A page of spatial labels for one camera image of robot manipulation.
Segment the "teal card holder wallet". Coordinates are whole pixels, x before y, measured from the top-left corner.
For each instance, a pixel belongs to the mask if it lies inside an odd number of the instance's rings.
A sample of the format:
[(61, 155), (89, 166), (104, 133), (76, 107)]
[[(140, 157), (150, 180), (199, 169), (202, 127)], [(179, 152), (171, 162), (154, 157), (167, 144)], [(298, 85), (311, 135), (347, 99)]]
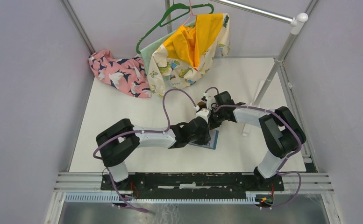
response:
[(218, 130), (210, 130), (209, 136), (211, 139), (209, 140), (209, 142), (207, 142), (204, 145), (199, 145), (199, 144), (190, 142), (189, 145), (215, 150), (216, 146), (217, 146), (217, 142), (218, 142), (218, 135), (219, 135)]

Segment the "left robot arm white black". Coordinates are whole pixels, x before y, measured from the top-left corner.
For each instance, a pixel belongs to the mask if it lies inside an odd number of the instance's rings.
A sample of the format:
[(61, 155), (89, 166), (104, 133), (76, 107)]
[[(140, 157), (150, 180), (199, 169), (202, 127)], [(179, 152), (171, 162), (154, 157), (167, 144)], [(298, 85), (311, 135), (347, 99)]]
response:
[(209, 124), (202, 117), (166, 128), (147, 129), (135, 126), (130, 119), (121, 119), (96, 136), (94, 157), (108, 168), (112, 184), (125, 190), (130, 184), (125, 160), (140, 147), (183, 148), (187, 144), (206, 145), (210, 142)]

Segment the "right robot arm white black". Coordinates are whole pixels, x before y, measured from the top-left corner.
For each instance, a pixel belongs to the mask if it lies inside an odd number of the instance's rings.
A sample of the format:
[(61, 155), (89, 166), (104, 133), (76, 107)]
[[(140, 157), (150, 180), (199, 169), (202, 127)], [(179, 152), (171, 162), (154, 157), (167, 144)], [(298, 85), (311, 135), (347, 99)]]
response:
[(306, 135), (290, 109), (281, 106), (275, 110), (235, 103), (227, 91), (202, 99), (210, 110), (209, 124), (218, 128), (224, 121), (244, 123), (261, 129), (268, 148), (262, 162), (255, 168), (253, 185), (266, 190), (272, 184), (286, 161), (302, 149)]

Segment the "oval wooden tray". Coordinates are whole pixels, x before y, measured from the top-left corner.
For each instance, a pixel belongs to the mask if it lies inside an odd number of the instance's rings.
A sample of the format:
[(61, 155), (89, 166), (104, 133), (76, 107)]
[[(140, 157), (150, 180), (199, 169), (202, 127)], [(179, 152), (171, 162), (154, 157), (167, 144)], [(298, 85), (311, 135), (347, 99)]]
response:
[(206, 104), (206, 101), (200, 101), (197, 103), (197, 106), (199, 108), (207, 108), (207, 104)]

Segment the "dinosaur print yellow jacket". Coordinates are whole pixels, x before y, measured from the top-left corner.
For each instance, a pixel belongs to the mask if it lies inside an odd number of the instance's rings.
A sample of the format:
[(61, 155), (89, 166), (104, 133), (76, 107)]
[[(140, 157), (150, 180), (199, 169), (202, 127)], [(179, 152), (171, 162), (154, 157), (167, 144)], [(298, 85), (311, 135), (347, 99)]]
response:
[(148, 83), (153, 95), (195, 84), (211, 69), (215, 52), (230, 51), (229, 14), (199, 14), (194, 25), (180, 26), (149, 57)]

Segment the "pink patterned cloth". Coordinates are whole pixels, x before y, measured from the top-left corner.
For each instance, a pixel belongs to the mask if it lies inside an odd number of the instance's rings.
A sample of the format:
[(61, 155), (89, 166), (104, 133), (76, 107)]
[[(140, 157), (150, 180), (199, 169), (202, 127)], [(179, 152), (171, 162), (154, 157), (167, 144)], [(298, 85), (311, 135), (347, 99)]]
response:
[(140, 54), (132, 58), (115, 59), (109, 50), (102, 50), (93, 53), (88, 63), (94, 76), (102, 83), (131, 97), (152, 97)]

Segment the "mint green cloth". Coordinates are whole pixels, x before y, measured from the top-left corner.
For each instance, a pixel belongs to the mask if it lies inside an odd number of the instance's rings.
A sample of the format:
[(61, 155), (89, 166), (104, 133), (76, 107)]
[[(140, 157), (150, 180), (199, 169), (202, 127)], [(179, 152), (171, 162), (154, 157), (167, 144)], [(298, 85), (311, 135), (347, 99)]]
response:
[(143, 63), (144, 63), (144, 69), (146, 74), (149, 72), (149, 66), (150, 66), (150, 60), (152, 57), (152, 54), (172, 35), (175, 31), (171, 32), (170, 34), (167, 34), (158, 40), (152, 42), (142, 50), (140, 50), (139, 55), (141, 56)]

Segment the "green clothes hanger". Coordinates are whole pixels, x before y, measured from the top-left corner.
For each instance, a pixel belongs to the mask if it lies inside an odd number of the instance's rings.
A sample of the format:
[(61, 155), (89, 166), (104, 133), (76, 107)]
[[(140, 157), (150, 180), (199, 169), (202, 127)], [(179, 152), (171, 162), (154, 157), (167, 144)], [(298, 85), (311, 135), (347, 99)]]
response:
[[(165, 13), (163, 14), (162, 18), (159, 20), (158, 23), (156, 23), (143, 37), (141, 37), (139, 39), (139, 41), (137, 42), (137, 45), (136, 45), (136, 52), (137, 54), (141, 54), (141, 51), (140, 51), (140, 44), (143, 42), (143, 40), (145, 38), (147, 38), (156, 28), (158, 27), (164, 27), (164, 26), (167, 26), (168, 24), (171, 24), (173, 21), (189, 14), (192, 12), (193, 9), (196, 9), (196, 8), (202, 8), (202, 7), (209, 7), (211, 9), (211, 11), (209, 12), (210, 14), (213, 14), (214, 13), (214, 6), (211, 4), (211, 3), (206, 3), (206, 4), (197, 4), (197, 5), (191, 5), (191, 6), (187, 6), (186, 4), (183, 4), (183, 3), (175, 3), (175, 4), (172, 4), (171, 6), (169, 6)], [(176, 10), (179, 10), (179, 9), (183, 9), (185, 10), (185, 12), (181, 15), (179, 15), (178, 17), (175, 17), (173, 19), (168, 19), (168, 17), (171, 15), (171, 13), (173, 11), (176, 11)]]

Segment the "silver clothes rack pole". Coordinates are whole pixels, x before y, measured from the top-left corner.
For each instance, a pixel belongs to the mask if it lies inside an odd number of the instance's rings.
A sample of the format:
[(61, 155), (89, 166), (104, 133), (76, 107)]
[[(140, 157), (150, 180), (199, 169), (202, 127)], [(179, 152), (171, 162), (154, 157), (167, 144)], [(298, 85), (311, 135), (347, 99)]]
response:
[(263, 82), (261, 89), (257, 92), (257, 96), (255, 97), (255, 100), (252, 103), (252, 105), (258, 106), (263, 96), (265, 95), (267, 89), (269, 88), (275, 74), (277, 73), (277, 70), (284, 61), (288, 51), (291, 49), (293, 42), (301, 32), (302, 28), (304, 27), (304, 24), (308, 21), (309, 18), (308, 14), (300, 13), (295, 17), (289, 17), (286, 15), (278, 14), (275, 12), (267, 11), (253, 6), (244, 5), (242, 3), (237, 3), (233, 0), (217, 0), (216, 2), (225, 6), (237, 8), (249, 13), (257, 14), (266, 18), (280, 21), (291, 26), (290, 34), (288, 35), (285, 44), (283, 45), (279, 55), (275, 60), (274, 65), (272, 66), (267, 78)]

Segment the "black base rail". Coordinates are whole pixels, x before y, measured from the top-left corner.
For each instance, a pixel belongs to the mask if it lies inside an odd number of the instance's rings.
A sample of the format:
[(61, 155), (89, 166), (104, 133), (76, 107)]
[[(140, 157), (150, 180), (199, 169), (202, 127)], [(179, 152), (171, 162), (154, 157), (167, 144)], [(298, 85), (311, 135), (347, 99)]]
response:
[(252, 173), (134, 173), (116, 187), (137, 199), (245, 199), (285, 189), (278, 175), (259, 180)]

